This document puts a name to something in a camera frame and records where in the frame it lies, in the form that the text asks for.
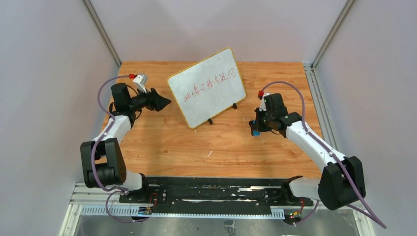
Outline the blue black whiteboard eraser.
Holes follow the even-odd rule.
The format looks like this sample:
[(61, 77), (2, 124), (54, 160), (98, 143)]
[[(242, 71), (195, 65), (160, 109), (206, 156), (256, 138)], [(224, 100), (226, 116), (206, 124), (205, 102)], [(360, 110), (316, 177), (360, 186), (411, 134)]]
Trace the blue black whiteboard eraser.
[(251, 122), (250, 122), (250, 125), (251, 125), (251, 135), (252, 136), (259, 136), (260, 135), (260, 131), (258, 131), (256, 128), (255, 128), (255, 124), (256, 124), (256, 121), (255, 120), (252, 120)]

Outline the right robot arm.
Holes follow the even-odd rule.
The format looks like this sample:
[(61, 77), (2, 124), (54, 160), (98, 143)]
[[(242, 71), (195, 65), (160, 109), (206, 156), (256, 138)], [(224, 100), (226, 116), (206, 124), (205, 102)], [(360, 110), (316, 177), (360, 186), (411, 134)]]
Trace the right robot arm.
[(320, 138), (296, 112), (288, 113), (279, 93), (260, 91), (260, 106), (249, 122), (251, 135), (262, 132), (282, 135), (295, 143), (318, 167), (316, 179), (295, 176), (281, 186), (282, 198), (292, 204), (301, 198), (321, 201), (329, 210), (363, 200), (366, 196), (363, 165), (356, 157), (347, 157)]

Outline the yellow framed whiteboard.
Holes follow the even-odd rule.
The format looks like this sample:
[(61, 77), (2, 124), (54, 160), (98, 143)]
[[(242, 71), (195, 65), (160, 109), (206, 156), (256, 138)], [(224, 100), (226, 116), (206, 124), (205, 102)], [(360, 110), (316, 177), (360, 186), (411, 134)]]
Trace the yellow framed whiteboard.
[(167, 83), (191, 129), (246, 97), (235, 55), (230, 48), (170, 76)]

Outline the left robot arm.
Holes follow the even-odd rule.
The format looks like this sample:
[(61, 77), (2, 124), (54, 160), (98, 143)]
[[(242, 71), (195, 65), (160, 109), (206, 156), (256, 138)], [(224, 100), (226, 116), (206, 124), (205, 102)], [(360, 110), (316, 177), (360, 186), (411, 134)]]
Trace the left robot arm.
[(128, 88), (125, 83), (111, 86), (114, 101), (109, 107), (108, 124), (96, 138), (80, 146), (84, 183), (88, 188), (130, 192), (147, 186), (143, 174), (127, 170), (120, 143), (144, 108), (159, 112), (171, 101), (154, 88), (138, 90), (135, 96), (130, 95)]

